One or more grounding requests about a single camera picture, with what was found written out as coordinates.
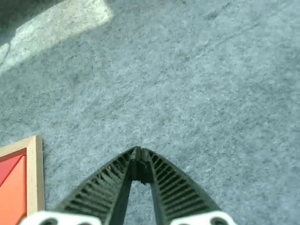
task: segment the wooden frame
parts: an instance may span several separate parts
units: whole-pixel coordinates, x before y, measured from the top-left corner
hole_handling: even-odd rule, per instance
[[[26,148],[27,216],[45,209],[42,139],[31,136],[0,148],[0,157]]]

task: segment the screw hole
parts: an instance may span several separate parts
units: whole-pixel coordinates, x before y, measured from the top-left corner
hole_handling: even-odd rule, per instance
[[[57,223],[57,219],[49,218],[40,223],[40,225],[57,225]]]
[[[210,221],[210,224],[211,225],[228,225],[228,223],[226,222],[226,220],[222,219],[222,218],[213,218],[211,221]]]

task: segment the orange surface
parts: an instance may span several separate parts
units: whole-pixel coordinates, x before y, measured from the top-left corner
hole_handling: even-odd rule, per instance
[[[0,162],[0,187],[21,158],[22,155]]]
[[[26,156],[0,187],[0,224],[16,225],[26,216]]]

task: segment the carpet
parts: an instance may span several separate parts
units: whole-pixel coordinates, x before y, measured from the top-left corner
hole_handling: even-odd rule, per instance
[[[296,0],[58,2],[0,34],[0,144],[43,138],[48,210],[138,145],[238,224],[300,224],[299,12]],[[125,224],[155,224],[150,187],[133,183]]]

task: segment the red triangle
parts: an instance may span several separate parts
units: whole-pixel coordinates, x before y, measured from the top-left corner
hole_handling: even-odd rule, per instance
[[[0,187],[24,154],[0,162]]]

